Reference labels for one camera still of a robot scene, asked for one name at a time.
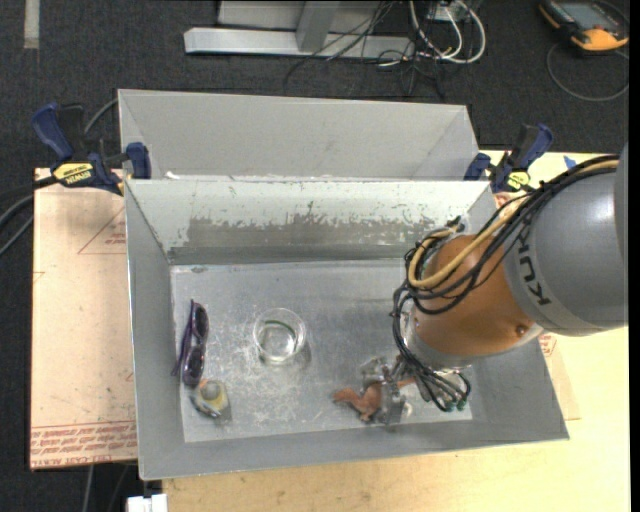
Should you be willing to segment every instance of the black carpet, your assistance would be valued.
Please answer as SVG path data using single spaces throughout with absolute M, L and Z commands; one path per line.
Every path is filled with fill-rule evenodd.
M 610 3 L 629 16 L 629 0 Z M 617 153 L 628 140 L 628 92 L 611 101 L 586 101 L 549 77 L 547 53 L 558 39 L 537 12 L 536 0 L 485 0 L 478 10 L 487 30 L 484 56 L 466 66 L 425 62 L 426 76 L 417 74 L 413 86 L 401 66 L 382 71 L 357 60 L 185 55 L 183 33 L 212 25 L 214 2 L 41 4 L 40 49 L 26 50 L 24 1 L 0 3 L 0 194 L 29 184 L 34 168 L 54 161 L 30 126 L 38 108 L 50 101 L 81 103 L 92 114 L 118 88 L 464 104 L 484 149 L 508 149 L 522 123 L 547 125 L 555 137 L 552 151 Z M 398 2 L 377 30 L 395 32 L 406 25 L 406 6 Z M 580 57 L 563 46 L 553 57 L 558 79 L 577 95 L 610 96 L 628 80 L 629 61 L 618 55 Z M 118 148 L 114 112 L 93 136 L 105 138 L 107 152 Z M 2 200 L 0 214 L 10 204 Z M 30 214 L 31 208 L 21 211 L 12 226 Z M 0 232 L 0 247 L 9 236 Z M 27 465 L 31 237 L 28 230 L 0 256 L 0 510 L 81 510 L 85 468 L 34 473 Z M 124 468 L 96 469 L 89 510 L 106 509 Z M 122 496 L 143 492 L 135 475 L 135 468 L 127 469 Z

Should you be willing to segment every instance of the wire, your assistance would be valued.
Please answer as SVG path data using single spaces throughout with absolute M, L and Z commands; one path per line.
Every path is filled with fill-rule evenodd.
M 606 5 L 609 9 L 611 9 L 612 11 L 616 12 L 626 23 L 627 27 L 631 26 L 631 21 L 629 20 L 629 18 L 625 15 L 624 12 L 622 12 L 620 9 L 618 9 L 615 5 L 606 2 L 604 0 L 596 0 L 594 3 L 596 4 L 600 4 L 600 5 Z M 567 94 L 569 94 L 570 96 L 573 96 L 574 98 L 577 98 L 579 100 L 583 100 L 583 101 L 592 101 L 592 102 L 601 102 L 601 101 L 611 101 L 611 100 L 615 100 L 616 98 L 619 98 L 620 96 L 622 96 L 623 94 L 625 94 L 628 90 L 629 90 L 629 81 L 630 78 L 627 79 L 627 83 L 618 91 L 615 92 L 609 96 L 584 96 L 582 94 L 578 94 L 572 90 L 570 90 L 568 87 L 566 87 L 565 85 L 563 85 L 560 80 L 558 79 L 558 77 L 555 75 L 555 73 L 552 71 L 551 69 L 551 57 L 552 55 L 555 53 L 555 51 L 557 50 L 558 46 L 560 46 L 561 44 L 563 44 L 564 41 L 559 41 L 556 44 L 554 44 L 551 48 L 549 48 L 549 51 L 547 52 L 547 59 L 546 59 L 546 64 L 547 64 L 547 72 L 549 73 L 549 76 L 551 77 L 551 80 L 553 80 L 553 82 L 560 87 L 560 89 L 562 89 L 564 92 L 566 92 Z M 615 52 L 613 52 L 614 54 L 623 57 L 627 60 L 629 60 L 629 56 L 620 51 L 620 50 L 616 50 Z
M 96 112 L 96 114 L 89 120 L 89 122 L 84 127 L 84 135 L 85 135 L 85 137 L 89 134 L 89 132 L 91 131 L 91 128 L 93 128 L 93 126 L 100 120 L 100 118 L 104 114 L 106 114 L 111 107 L 117 105 L 117 103 L 118 103 L 118 98 L 115 98 L 115 99 L 111 100 L 110 102 L 106 103 L 105 105 L 103 105 L 100 108 L 100 110 L 98 110 L 98 112 Z
M 409 251 L 405 255 L 405 261 L 407 262 L 406 287 L 409 293 L 414 298 L 416 306 L 421 311 L 427 314 L 440 314 L 452 309 L 468 293 L 470 293 L 473 289 L 477 288 L 478 286 L 480 286 L 480 284 L 486 281 L 485 278 L 480 284 L 477 284 L 477 279 L 484 265 L 489 261 L 489 258 L 491 258 L 491 256 L 500 247 L 502 247 L 502 245 L 515 232 L 515 230 L 518 229 L 518 227 L 523 226 L 526 223 L 530 223 L 532 221 L 532 218 L 537 215 L 539 211 L 560 190 L 566 188 L 572 183 L 597 174 L 614 172 L 618 164 L 617 158 L 618 157 L 615 155 L 605 155 L 602 157 L 597 157 L 574 166 L 572 169 L 566 171 L 565 173 L 562 173 L 561 175 L 554 178 L 553 180 L 550 180 L 547 183 L 541 182 L 541 185 L 538 189 L 535 189 L 534 191 L 529 192 L 522 197 L 516 198 L 516 200 L 520 200 L 521 203 L 515 210 L 508 212 L 502 217 L 499 217 L 500 212 L 504 213 L 504 209 L 509 204 L 511 204 L 513 200 L 505 203 L 496 213 L 494 213 L 494 215 L 492 215 L 491 219 L 482 227 L 482 229 L 478 232 L 478 234 L 476 234 L 474 238 L 474 242 L 480 239 L 484 241 L 488 239 L 488 236 L 484 236 L 486 233 L 498 232 L 498 234 L 493 237 L 493 239 L 483 252 L 482 256 L 478 259 L 477 263 L 463 276 L 456 279 L 455 282 L 449 283 L 444 287 L 441 286 L 450 278 L 452 273 L 459 267 L 464 258 L 455 258 L 452 261 L 452 263 L 455 263 L 455 265 L 447 265 L 441 271 L 437 272 L 437 279 L 420 279 L 418 269 L 422 267 L 423 261 L 427 260 L 437 252 L 438 244 L 441 244 L 443 241 L 447 240 L 447 233 L 450 233 L 449 236 L 453 233 L 450 228 L 443 228 L 440 230 L 435 230 L 435 232 L 431 232 L 429 235 L 427 235 L 427 237 L 425 237 L 423 242 L 416 247 L 416 249 Z M 421 252 L 421 254 L 419 256 L 416 256 L 416 253 L 418 252 Z M 464 289 L 458 292 L 455 297 L 453 297 L 452 302 L 442 308 L 429 310 L 419 303 L 420 300 L 442 298 L 447 293 L 456 290 L 463 284 L 465 284 Z
M 487 248 L 478 259 L 478 262 L 463 276 L 456 279 L 454 283 L 447 284 L 440 290 L 418 289 L 416 286 L 413 286 L 410 281 L 414 279 L 417 284 L 424 283 L 425 280 L 417 279 L 419 274 L 418 268 L 420 268 L 424 261 L 427 261 L 437 252 L 443 242 L 446 242 L 454 233 L 460 231 L 460 219 L 455 219 L 444 228 L 432 230 L 415 249 L 405 254 L 406 276 L 401 286 L 393 293 L 393 310 L 391 312 L 393 318 L 392 333 L 400 356 L 407 362 L 407 372 L 411 373 L 420 381 L 420 389 L 424 390 L 428 395 L 428 398 L 425 398 L 425 400 L 432 401 L 444 412 L 450 412 L 456 407 L 462 409 L 467 403 L 471 393 L 471 384 L 460 372 L 454 372 L 461 381 L 461 385 L 456 385 L 425 364 L 425 362 L 420 361 L 415 354 L 411 352 L 405 342 L 401 327 L 401 319 L 403 317 L 406 318 L 406 314 L 403 313 L 406 305 L 411 301 L 416 308 L 427 314 L 440 314 L 449 311 L 473 289 L 486 282 L 488 277 L 498 268 L 505 255 L 515 246 L 515 240 L 510 240 L 509 237 L 517 230 L 519 230 L 518 233 L 523 233 L 535 216 L 542 211 L 555 195 L 579 180 L 598 174 L 615 172 L 617 166 L 618 157 L 615 155 L 596 157 L 572 167 L 549 182 L 540 182 L 539 188 L 503 204 L 491 215 L 490 219 L 474 238 L 474 242 L 478 240 L 486 241 L 489 239 L 490 234 L 495 233 Z M 514 203 L 517 204 L 517 207 L 515 209 L 508 209 L 508 207 Z M 504 248 L 504 244 L 507 241 L 509 241 L 509 246 Z M 500 248 L 503 248 L 504 252 L 499 261 L 493 265 L 489 276 L 484 277 L 482 281 L 478 282 L 481 271 Z M 460 263 L 461 261 L 457 261 L 456 265 L 447 265 L 441 269 L 441 271 L 436 274 L 438 275 L 437 285 L 439 286 L 450 279 Z M 441 308 L 429 309 L 420 303 L 420 301 L 424 299 L 428 300 L 443 297 L 445 294 L 458 289 L 463 284 L 463 290 L 458 292 L 457 295 L 450 297 L 451 301 Z
M 551 77 L 551 80 L 554 81 L 554 83 L 560 87 L 560 89 L 562 89 L 564 92 L 566 92 L 567 94 L 570 94 L 571 96 L 573 96 L 574 98 L 578 98 L 579 100 L 584 100 L 584 101 L 611 101 L 611 100 L 615 100 L 616 98 L 619 98 L 620 96 L 622 96 L 623 94 L 625 94 L 628 90 L 629 90 L 629 80 L 627 80 L 627 83 L 622 87 L 622 89 L 620 89 L 618 92 L 611 94 L 610 96 L 601 96 L 601 97 L 593 97 L 593 96 L 583 96 L 582 94 L 578 94 L 572 90 L 570 90 L 568 87 L 566 87 L 565 85 L 563 85 L 560 80 L 558 79 L 558 77 L 555 75 L 555 73 L 553 72 L 553 70 L 551 69 L 551 57 L 553 56 L 553 54 L 555 53 L 556 49 L 563 44 L 564 41 L 558 41 L 556 44 L 554 44 L 550 49 L 549 52 L 547 53 L 547 72 L 549 73 L 549 76 Z M 620 50 L 617 50 L 614 52 L 616 55 L 619 55 L 621 57 L 624 57 L 625 59 L 629 60 L 629 56 L 626 55 L 624 52 L 621 52 Z
M 122 484 L 124 482 L 124 477 L 127 476 L 127 472 L 129 471 L 130 467 L 131 467 L 130 464 L 125 464 L 124 469 L 120 474 L 120 478 L 118 479 L 118 483 L 113 489 L 113 494 L 111 495 L 111 500 L 109 501 L 109 506 L 107 507 L 106 512 L 111 512 L 113 510 L 113 507 L 116 504 L 116 501 L 118 500 L 118 494 L 120 493 L 120 488 L 122 487 Z
M 480 20 L 480 18 L 476 14 L 476 12 L 473 9 L 471 9 L 470 7 L 468 7 L 467 4 L 465 4 L 461 0 L 456 0 L 456 3 L 467 10 L 467 13 L 471 17 L 472 21 L 478 27 L 478 30 L 480 32 L 480 48 L 475 53 L 475 55 L 473 55 L 471 57 L 468 57 L 466 59 L 458 59 L 458 58 L 456 58 L 456 56 L 462 50 L 462 47 L 464 45 L 464 41 L 463 41 L 462 33 L 460 32 L 460 29 L 458 28 L 457 23 L 455 22 L 455 20 L 451 16 L 451 12 L 449 11 L 449 7 L 447 6 L 447 7 L 445 7 L 445 12 L 447 14 L 447 17 L 450 19 L 451 24 L 453 25 L 453 27 L 455 29 L 456 37 L 458 38 L 458 48 L 456 50 L 454 50 L 453 53 L 447 53 L 447 52 L 441 51 L 439 48 L 437 48 L 431 42 L 431 40 L 427 37 L 427 34 L 420 27 L 420 22 L 418 21 L 418 16 L 417 16 L 417 13 L 416 13 L 416 8 L 415 8 L 415 2 L 413 0 L 409 0 L 409 13 L 411 15 L 411 23 L 413 24 L 414 29 L 418 32 L 418 35 L 423 40 L 423 42 L 427 45 L 427 47 L 430 48 L 431 50 L 433 50 L 435 52 L 435 54 L 436 54 L 436 55 L 431 55 L 431 54 L 428 54 L 428 53 L 423 53 L 422 56 L 430 57 L 430 58 L 433 58 L 435 60 L 442 60 L 442 61 L 446 61 L 446 62 L 451 62 L 451 63 L 454 63 L 454 64 L 471 64 L 471 63 L 476 62 L 477 60 L 479 60 L 480 57 L 482 57 L 482 55 L 484 54 L 485 49 L 486 49 L 486 44 L 487 44 L 487 37 L 486 37 L 486 33 L 485 33 L 485 30 L 484 30 L 484 26 L 482 24 L 482 21 Z
M 341 41 L 342 39 L 344 39 L 345 37 L 349 36 L 349 35 L 353 35 L 354 33 L 356 33 L 359 29 L 361 29 L 362 27 L 364 27 L 367 23 L 369 24 L 369 26 L 367 27 L 367 29 L 365 31 L 363 31 L 361 34 L 359 34 L 355 40 L 353 40 L 351 43 L 349 43 L 347 45 L 346 48 L 342 48 L 341 50 L 339 50 L 338 52 L 336 52 L 334 55 L 331 55 L 329 57 L 327 57 L 325 60 L 327 62 L 333 60 L 334 58 L 337 58 L 339 56 L 344 55 L 344 53 L 346 53 L 347 51 L 349 51 L 351 48 L 353 48 L 354 46 L 356 46 L 360 41 L 362 41 L 363 39 L 365 39 L 369 33 L 373 30 L 373 28 L 375 28 L 375 25 L 377 25 L 384 16 L 386 16 L 391 8 L 391 6 L 394 4 L 395 2 L 381 2 L 380 5 L 378 5 L 378 7 L 376 8 L 376 11 L 374 12 L 374 14 L 371 16 L 371 18 L 368 18 L 366 20 L 364 20 L 363 22 L 359 23 L 358 25 L 356 25 L 355 27 L 353 27 L 351 30 L 349 30 L 348 32 L 345 32 L 343 34 L 340 34 L 338 37 L 336 37 L 333 41 L 330 41 L 329 43 L 327 43 L 326 45 L 324 45 L 322 48 L 320 48 L 319 50 L 316 50 L 315 52 L 313 52 L 310 55 L 307 55 L 306 57 L 304 57 L 302 60 L 296 62 L 293 66 L 291 66 L 289 68 L 289 70 L 287 71 L 287 73 L 285 74 L 284 78 L 282 79 L 282 89 L 284 91 L 284 95 L 287 95 L 288 92 L 288 84 L 289 84 L 289 79 L 291 78 L 291 76 L 293 75 L 293 73 L 295 71 L 297 71 L 298 69 L 300 69 L 304 64 L 306 64 L 307 62 L 309 62 L 309 60 L 313 59 L 314 57 L 318 57 L 318 55 L 320 55 L 322 52 L 324 52 L 325 50 L 327 50 L 328 48 L 330 48 L 331 46 L 333 46 L 334 44 L 336 44 L 337 42 Z M 384 13 L 384 16 L 379 16 L 383 5 L 387 8 L 386 12 Z
M 9 220 L 15 215 L 20 208 L 25 206 L 27 203 L 31 203 L 33 200 L 33 194 L 23 197 L 19 199 L 15 203 L 13 203 L 6 212 L 0 215 L 0 229 L 9 222 Z M 33 215 L 27 219 L 22 226 L 18 228 L 18 230 L 13 234 L 13 236 L 2 246 L 0 247 L 0 257 L 7 252 L 11 246 L 22 236 L 22 234 L 33 224 Z
M 84 499 L 82 500 L 82 512 L 87 512 L 89 510 L 89 496 L 91 495 L 91 484 L 93 482 L 93 470 L 94 465 L 89 466 L 89 471 L 87 474 L 87 485 L 84 490 Z

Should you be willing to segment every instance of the gray metal bin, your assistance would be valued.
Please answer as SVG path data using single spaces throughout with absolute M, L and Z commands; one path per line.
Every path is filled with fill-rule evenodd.
M 566 438 L 538 344 L 474 365 L 470 407 L 443 413 L 406 389 L 399 425 L 361 422 L 331 394 L 391 359 L 404 253 L 462 215 L 495 209 L 461 177 L 477 152 L 466 109 L 370 101 L 120 91 L 140 475 L 160 479 Z M 197 412 L 170 375 L 190 300 L 209 314 L 205 375 L 231 417 Z M 271 366 L 252 327 L 303 319 L 306 356 Z

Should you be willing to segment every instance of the orange device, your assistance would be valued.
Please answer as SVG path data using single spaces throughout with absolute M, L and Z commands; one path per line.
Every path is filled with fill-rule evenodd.
M 589 54 L 609 53 L 629 42 L 628 23 L 621 12 L 599 2 L 543 0 L 544 18 L 563 37 Z

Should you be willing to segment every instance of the sunglasses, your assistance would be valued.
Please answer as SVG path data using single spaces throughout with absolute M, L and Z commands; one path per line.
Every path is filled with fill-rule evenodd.
M 201 304 L 191 299 L 189 321 L 182 336 L 180 356 L 171 375 L 182 370 L 182 382 L 194 388 L 202 379 L 204 370 L 205 340 L 209 332 L 209 317 Z

